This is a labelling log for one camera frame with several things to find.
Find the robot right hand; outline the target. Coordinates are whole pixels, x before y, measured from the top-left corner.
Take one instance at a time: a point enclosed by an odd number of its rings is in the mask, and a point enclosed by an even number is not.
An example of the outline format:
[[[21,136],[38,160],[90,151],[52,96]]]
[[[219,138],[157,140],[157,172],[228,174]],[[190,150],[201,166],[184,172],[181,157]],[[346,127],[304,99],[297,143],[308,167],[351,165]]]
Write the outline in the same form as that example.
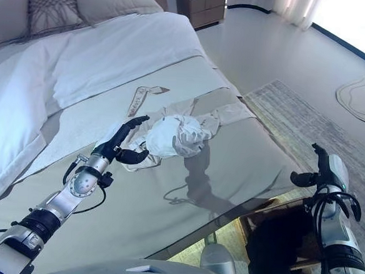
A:
[[[290,174],[291,182],[298,187],[306,188],[317,186],[321,189],[327,185],[335,186],[341,192],[347,192],[349,186],[349,176],[345,163],[337,154],[328,152],[317,143],[312,144],[314,152],[317,154],[318,172]]]

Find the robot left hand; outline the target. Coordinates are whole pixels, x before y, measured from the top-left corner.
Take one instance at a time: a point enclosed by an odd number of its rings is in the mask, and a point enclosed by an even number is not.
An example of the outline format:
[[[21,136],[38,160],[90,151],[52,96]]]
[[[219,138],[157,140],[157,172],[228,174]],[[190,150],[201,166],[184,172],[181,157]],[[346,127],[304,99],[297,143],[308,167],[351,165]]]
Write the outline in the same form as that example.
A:
[[[111,138],[97,145],[93,149],[92,154],[97,153],[102,155],[107,158],[109,164],[111,164],[113,160],[125,165],[136,165],[142,163],[149,155],[148,150],[138,153],[137,151],[121,148],[121,143],[127,138],[131,130],[149,119],[150,117],[148,115],[139,116],[122,124]]]

